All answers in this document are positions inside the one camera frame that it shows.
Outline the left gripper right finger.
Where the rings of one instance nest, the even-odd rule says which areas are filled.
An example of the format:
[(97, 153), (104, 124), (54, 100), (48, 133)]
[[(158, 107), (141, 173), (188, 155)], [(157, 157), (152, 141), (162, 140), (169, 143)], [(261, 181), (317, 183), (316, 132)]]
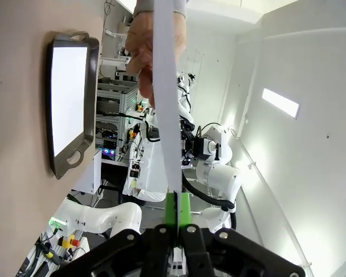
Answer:
[(262, 265), (251, 256), (253, 241), (232, 229), (211, 233), (191, 222), (189, 196), (177, 195), (178, 241), (186, 256), (188, 276), (262, 276)]

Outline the person's right hand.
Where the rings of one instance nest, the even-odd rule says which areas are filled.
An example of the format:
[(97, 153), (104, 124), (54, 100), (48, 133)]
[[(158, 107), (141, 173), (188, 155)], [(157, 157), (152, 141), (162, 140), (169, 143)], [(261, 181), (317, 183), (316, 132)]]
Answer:
[[(175, 60), (178, 61), (186, 49), (186, 19), (184, 15), (175, 12), (174, 38)], [(139, 91), (149, 104), (155, 106), (152, 85), (153, 69), (153, 12), (141, 12), (135, 16), (127, 33), (126, 50), (131, 54), (131, 60), (126, 67), (128, 74), (137, 75)]]

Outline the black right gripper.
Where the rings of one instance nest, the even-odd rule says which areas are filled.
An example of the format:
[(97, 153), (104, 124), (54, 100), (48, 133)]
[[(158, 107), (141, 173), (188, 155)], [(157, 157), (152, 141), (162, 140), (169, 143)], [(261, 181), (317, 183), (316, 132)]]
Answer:
[(183, 126), (181, 127), (181, 146), (182, 146), (182, 157), (181, 162), (189, 160), (193, 157), (193, 143), (195, 135), (193, 134), (194, 126)]

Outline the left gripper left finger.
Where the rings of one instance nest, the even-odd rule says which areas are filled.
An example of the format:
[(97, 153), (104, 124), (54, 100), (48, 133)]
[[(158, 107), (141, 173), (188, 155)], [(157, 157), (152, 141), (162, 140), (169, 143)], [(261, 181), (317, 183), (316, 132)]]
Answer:
[(125, 229), (111, 237), (103, 262), (104, 276), (167, 276), (168, 261), (178, 237), (177, 193), (169, 193), (163, 224), (138, 234)]

